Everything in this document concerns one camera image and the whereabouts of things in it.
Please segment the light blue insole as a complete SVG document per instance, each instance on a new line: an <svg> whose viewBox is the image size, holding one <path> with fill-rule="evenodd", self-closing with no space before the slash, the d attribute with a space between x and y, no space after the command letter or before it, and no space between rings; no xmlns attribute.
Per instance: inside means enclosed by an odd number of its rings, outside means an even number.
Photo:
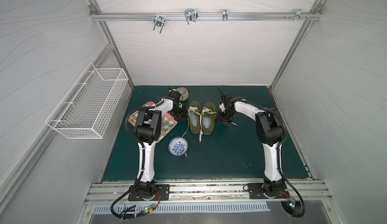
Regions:
<svg viewBox="0 0 387 224"><path fill-rule="evenodd" d="M206 128L206 129L211 128L211 125L212 125L211 115L203 117L203 125L204 125L204 128Z"/></svg>
<svg viewBox="0 0 387 224"><path fill-rule="evenodd" d="M189 113L189 123L192 129L198 128L198 114L194 112Z"/></svg>

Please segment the olive green shoe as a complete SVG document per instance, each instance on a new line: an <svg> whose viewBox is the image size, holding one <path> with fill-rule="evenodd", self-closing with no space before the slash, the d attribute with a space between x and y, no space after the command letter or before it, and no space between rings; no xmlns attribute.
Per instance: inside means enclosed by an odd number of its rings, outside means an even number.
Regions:
<svg viewBox="0 0 387 224"><path fill-rule="evenodd" d="M188 130L190 130L191 133L193 134L199 134L201 130L201 126L200 126L201 109L202 107L198 101L192 101L189 103L187 108L188 126L187 126L187 130L182 135L182 137L184 137L187 134Z"/></svg>
<svg viewBox="0 0 387 224"><path fill-rule="evenodd" d="M203 135L211 135L217 122L217 108L213 102L206 102L200 114L199 143L202 142Z"/></svg>

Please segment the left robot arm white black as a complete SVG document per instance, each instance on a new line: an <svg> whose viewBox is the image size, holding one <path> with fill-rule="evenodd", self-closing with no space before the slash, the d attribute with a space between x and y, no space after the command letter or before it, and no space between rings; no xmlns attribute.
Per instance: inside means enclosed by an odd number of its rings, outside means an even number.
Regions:
<svg viewBox="0 0 387 224"><path fill-rule="evenodd" d="M181 94L177 90L169 90L166 97L152 106L139 107L132 110L137 112L134 132L126 127L128 134L138 142L139 170L133 186L133 192L144 200L154 198L156 181L154 171L154 155L156 143L161 134L162 117L171 113L180 116L185 113L185 107L180 100Z"/></svg>

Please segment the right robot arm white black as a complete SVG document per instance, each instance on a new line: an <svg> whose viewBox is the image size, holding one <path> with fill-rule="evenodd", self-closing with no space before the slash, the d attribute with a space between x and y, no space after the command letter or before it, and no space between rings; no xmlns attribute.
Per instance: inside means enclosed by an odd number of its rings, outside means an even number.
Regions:
<svg viewBox="0 0 387 224"><path fill-rule="evenodd" d="M261 187L263 194L270 199L275 198L286 188L281 166L281 145L287 138L286 127L275 108L265 108L251 103L242 97L232 97L219 89L221 103L218 121L234 124L237 113L254 120L256 134L264 149L265 171Z"/></svg>

